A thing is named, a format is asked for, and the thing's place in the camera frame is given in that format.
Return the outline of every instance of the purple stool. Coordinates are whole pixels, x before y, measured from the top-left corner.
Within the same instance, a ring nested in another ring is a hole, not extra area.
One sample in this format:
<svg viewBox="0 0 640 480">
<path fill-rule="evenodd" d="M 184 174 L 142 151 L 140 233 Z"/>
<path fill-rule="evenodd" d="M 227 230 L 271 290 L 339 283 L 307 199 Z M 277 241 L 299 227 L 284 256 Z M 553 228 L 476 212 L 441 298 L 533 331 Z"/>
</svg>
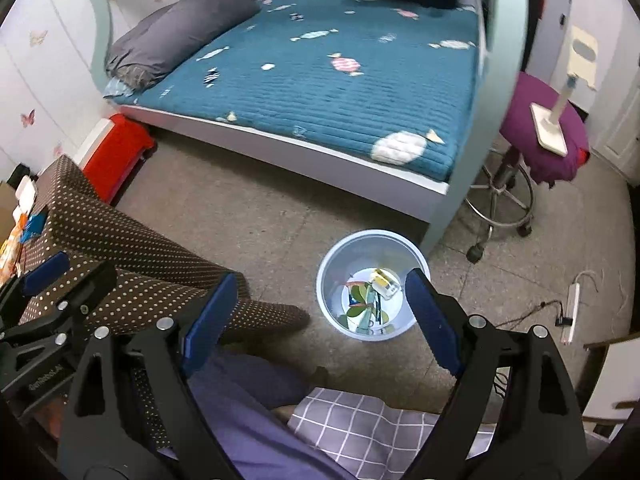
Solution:
<svg viewBox="0 0 640 480">
<path fill-rule="evenodd" d="M 556 155 L 538 143 L 530 105 L 537 103 L 551 109 L 557 100 L 558 92 L 539 79 L 520 72 L 509 110 L 500 127 L 500 133 L 511 147 L 502 156 L 502 161 L 495 174 L 492 174 L 486 165 L 482 167 L 482 172 L 488 179 L 487 184 L 473 184 L 470 187 L 475 190 L 487 190 L 490 193 L 489 215 L 484 215 L 471 202 L 469 196 L 465 198 L 471 209 L 488 224 L 487 230 L 478 243 L 466 252 L 466 259 L 470 262 L 477 263 L 482 258 L 484 247 L 491 239 L 496 227 L 515 227 L 522 237 L 531 234 L 530 220 L 535 204 L 532 179 L 537 184 L 548 182 L 549 186 L 553 186 L 556 180 L 573 180 L 578 168 L 588 160 L 587 131 L 575 108 L 570 104 L 567 104 L 560 116 L 560 125 L 568 151 L 567 156 Z M 520 163 L 521 158 L 530 168 L 530 176 Z M 528 197 L 524 202 L 511 193 L 511 190 L 516 186 L 518 174 L 524 178 L 527 184 Z M 522 210 L 522 216 L 512 222 L 497 221 L 496 211 L 499 198 L 514 203 Z"/>
</svg>

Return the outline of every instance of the teal bedspread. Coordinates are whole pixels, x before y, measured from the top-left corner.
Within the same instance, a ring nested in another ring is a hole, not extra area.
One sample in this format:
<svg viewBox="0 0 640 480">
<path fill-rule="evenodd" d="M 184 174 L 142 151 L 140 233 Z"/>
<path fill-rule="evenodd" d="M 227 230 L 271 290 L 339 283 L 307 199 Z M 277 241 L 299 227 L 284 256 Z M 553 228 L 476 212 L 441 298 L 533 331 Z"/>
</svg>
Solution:
<svg viewBox="0 0 640 480">
<path fill-rule="evenodd" d="M 446 181 L 478 70 L 472 8 L 265 0 L 120 104 L 250 126 Z"/>
</svg>

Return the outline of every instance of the purple seat cover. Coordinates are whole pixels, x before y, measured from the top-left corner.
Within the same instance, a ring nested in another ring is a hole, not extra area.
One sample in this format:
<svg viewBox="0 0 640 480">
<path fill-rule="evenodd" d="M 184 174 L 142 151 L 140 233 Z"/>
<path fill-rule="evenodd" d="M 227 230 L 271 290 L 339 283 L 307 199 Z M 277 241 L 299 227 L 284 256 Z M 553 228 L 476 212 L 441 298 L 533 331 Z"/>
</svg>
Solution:
<svg viewBox="0 0 640 480">
<path fill-rule="evenodd" d="M 567 156 L 556 155 L 538 143 L 530 104 L 537 103 L 551 109 L 556 100 L 558 92 L 540 79 L 520 72 L 511 105 L 500 128 L 502 136 L 522 153 L 525 164 L 530 168 L 531 177 L 537 184 L 573 180 L 579 167 L 579 150 L 589 153 L 587 131 L 578 112 L 570 104 L 567 104 L 560 116 Z"/>
</svg>

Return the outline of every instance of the chrome stool base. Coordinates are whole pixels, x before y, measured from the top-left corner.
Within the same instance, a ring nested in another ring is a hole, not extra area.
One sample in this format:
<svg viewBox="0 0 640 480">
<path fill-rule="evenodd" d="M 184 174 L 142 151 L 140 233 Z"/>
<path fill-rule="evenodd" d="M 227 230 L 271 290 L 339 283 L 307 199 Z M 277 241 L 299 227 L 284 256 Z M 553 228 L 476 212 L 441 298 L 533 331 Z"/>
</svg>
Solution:
<svg viewBox="0 0 640 480">
<path fill-rule="evenodd" d="M 501 154 L 494 149 L 492 149 L 492 152 Z M 465 197 L 467 205 L 487 224 L 487 228 L 478 240 L 478 243 L 471 246 L 466 252 L 466 259 L 473 264 L 478 263 L 482 259 L 482 256 L 484 255 L 484 247 L 494 234 L 495 228 L 515 227 L 521 237 L 529 236 L 531 234 L 530 220 L 533 215 L 533 208 L 536 201 L 531 178 L 524 167 L 520 164 L 520 152 L 513 146 L 511 146 L 507 153 L 502 156 L 500 167 L 495 174 L 491 174 L 486 165 L 482 167 L 482 172 L 486 175 L 488 183 L 473 184 L 470 189 L 485 190 L 490 193 L 491 202 L 489 206 L 489 216 L 484 215 L 471 202 L 469 195 Z M 518 174 L 524 178 L 524 181 L 527 184 L 528 205 L 527 203 L 522 202 L 511 192 L 516 185 L 516 178 Z M 498 200 L 509 200 L 514 203 L 522 210 L 522 216 L 513 222 L 497 221 L 496 212 L 498 209 Z"/>
</svg>

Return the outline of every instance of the bed post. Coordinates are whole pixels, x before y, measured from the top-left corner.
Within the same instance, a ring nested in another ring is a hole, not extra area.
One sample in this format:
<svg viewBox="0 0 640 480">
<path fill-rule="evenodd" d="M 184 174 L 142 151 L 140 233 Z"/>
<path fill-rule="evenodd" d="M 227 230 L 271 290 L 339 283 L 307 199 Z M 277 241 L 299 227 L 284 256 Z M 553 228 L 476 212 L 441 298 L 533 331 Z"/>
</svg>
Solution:
<svg viewBox="0 0 640 480">
<path fill-rule="evenodd" d="M 91 77 L 102 92 L 109 77 L 104 69 L 107 51 L 111 46 L 111 9 L 108 0 L 89 0 L 95 15 L 94 56 L 91 60 Z"/>
<path fill-rule="evenodd" d="M 429 224 L 420 250 L 427 255 L 442 238 L 480 171 L 498 134 L 520 72 L 527 28 L 527 0 L 485 0 L 489 9 L 486 59 L 470 133 L 449 179 L 449 190 Z"/>
</svg>

